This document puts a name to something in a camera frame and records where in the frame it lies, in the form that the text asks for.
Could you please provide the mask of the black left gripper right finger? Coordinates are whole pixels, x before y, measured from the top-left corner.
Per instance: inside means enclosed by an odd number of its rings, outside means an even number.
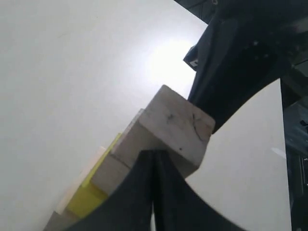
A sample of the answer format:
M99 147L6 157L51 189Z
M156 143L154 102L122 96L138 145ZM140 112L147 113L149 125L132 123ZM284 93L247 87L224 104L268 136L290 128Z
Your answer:
M166 151L154 152L154 217L158 231L239 231L205 203L176 169Z

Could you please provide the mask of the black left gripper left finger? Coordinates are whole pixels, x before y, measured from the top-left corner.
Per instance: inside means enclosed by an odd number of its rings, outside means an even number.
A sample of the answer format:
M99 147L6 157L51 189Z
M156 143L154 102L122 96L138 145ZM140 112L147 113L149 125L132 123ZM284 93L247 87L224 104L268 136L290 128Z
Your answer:
M67 231L149 231L154 152L142 151L116 190Z

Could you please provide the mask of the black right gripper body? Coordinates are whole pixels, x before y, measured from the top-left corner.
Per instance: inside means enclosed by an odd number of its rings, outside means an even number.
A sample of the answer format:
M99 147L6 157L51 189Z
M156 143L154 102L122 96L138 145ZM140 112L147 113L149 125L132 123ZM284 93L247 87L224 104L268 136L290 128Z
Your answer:
M252 96L308 60L305 0L185 0L207 27L184 57L188 97L219 130Z

